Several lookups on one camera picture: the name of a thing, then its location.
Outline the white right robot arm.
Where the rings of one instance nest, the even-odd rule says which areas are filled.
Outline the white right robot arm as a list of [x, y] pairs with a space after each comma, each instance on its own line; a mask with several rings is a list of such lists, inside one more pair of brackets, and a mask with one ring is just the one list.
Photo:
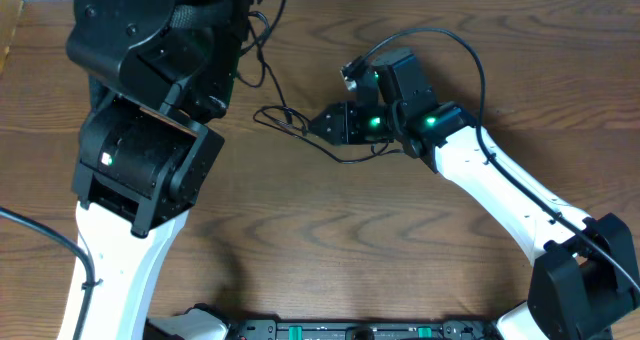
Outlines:
[[532, 264], [527, 299], [502, 315], [502, 339], [594, 339], [639, 306], [633, 237], [616, 215], [593, 218], [557, 197], [493, 141], [480, 115], [441, 103], [414, 53], [375, 45], [341, 71], [352, 102], [308, 126], [326, 142], [391, 142], [455, 183], [511, 235]]

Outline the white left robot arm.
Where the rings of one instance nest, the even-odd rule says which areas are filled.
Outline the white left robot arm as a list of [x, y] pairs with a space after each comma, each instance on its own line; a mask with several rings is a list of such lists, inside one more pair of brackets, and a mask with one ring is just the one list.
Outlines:
[[72, 190], [77, 236], [1, 215], [76, 259], [62, 339], [139, 339], [164, 259], [224, 140], [262, 0], [74, 0], [68, 58], [89, 77]]

